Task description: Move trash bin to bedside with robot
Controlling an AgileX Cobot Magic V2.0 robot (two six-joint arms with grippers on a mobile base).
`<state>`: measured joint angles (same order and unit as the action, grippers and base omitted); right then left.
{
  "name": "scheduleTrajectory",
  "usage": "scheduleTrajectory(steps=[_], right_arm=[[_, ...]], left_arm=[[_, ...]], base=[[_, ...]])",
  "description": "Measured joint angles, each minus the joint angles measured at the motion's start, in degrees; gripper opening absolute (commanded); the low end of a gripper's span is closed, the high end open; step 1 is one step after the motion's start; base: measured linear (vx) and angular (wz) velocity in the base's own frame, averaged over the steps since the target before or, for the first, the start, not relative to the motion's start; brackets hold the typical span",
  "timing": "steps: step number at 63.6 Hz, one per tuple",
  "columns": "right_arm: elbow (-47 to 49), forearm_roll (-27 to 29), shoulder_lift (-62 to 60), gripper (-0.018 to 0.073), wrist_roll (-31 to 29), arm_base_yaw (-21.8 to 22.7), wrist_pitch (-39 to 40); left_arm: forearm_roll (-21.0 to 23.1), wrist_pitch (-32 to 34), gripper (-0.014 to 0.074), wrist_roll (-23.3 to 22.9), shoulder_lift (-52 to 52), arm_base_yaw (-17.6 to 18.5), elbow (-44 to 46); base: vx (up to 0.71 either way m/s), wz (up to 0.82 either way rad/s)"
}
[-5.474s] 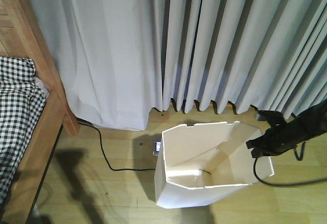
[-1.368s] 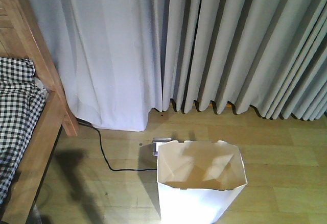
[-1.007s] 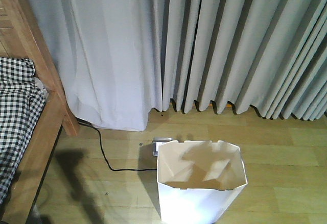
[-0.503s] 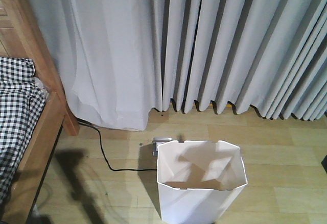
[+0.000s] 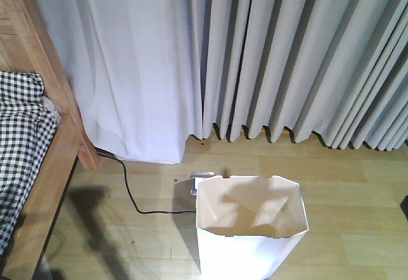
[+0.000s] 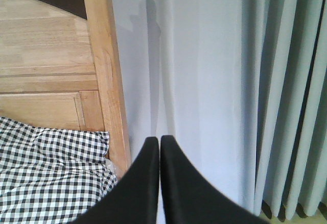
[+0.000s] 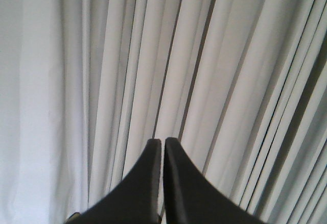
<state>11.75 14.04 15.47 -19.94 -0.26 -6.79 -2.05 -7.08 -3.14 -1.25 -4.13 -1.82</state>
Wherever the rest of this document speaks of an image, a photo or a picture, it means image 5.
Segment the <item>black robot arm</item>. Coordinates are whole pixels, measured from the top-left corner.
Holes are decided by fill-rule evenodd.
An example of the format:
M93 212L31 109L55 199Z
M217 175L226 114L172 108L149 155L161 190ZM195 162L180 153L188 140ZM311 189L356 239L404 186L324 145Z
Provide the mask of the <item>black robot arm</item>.
M400 203L401 211L403 212L406 219L408 219L408 196L405 195Z

